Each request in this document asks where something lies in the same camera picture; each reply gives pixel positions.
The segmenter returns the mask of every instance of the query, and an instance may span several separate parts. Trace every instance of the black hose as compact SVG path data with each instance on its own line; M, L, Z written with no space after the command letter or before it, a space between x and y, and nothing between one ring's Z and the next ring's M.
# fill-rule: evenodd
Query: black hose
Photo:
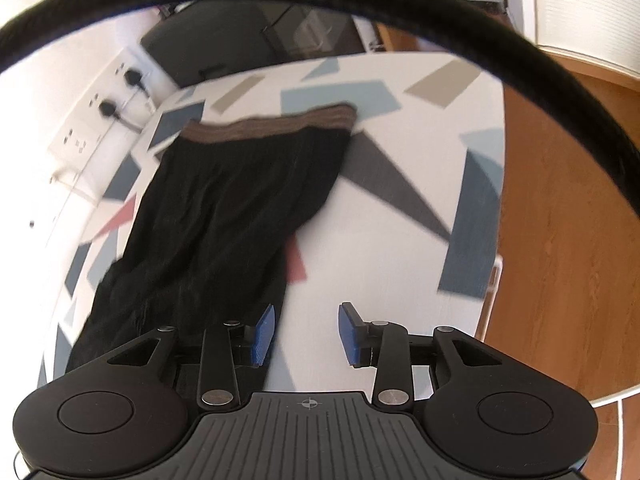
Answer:
M64 34L123 12L186 0L44 0L0 29L0 72ZM279 0L364 16L478 64L546 113L591 153L640 216L640 153L603 106L519 35L459 0Z

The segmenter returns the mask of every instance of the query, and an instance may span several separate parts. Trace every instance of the brown floor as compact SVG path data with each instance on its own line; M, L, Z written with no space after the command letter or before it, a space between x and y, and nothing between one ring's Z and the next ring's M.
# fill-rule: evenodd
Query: brown floor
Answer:
M640 94L577 76L640 146ZM507 88L498 250L486 342L588 399L640 383L640 221L586 152ZM615 478L616 405L584 473ZM623 480L640 479L640 396L624 402Z

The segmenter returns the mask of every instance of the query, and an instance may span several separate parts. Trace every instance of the red triangle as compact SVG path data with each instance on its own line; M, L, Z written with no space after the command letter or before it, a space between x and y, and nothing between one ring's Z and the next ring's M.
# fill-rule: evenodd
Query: red triangle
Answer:
M287 240L284 245L284 252L287 256L287 283L306 281L305 264L302 261L296 235Z
M109 220L102 229L95 235L95 238L101 237L103 234L117 229L121 225L131 222L133 220L133 213L136 208L136 196L132 196L127 200L124 206Z

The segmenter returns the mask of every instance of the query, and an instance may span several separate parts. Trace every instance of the white blind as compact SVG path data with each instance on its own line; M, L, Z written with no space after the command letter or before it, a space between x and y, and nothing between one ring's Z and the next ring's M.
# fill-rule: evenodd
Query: white blind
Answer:
M640 75L640 0L536 0L538 44Z

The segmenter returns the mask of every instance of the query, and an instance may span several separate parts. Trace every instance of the crosshair symbol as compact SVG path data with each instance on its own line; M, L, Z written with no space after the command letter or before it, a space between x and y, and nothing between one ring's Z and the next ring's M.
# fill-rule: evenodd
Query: crosshair symbol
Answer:
M302 404L306 409L310 410L311 408L316 407L318 404L322 404L322 402L318 402L317 400L309 397L308 399L299 402L299 404Z

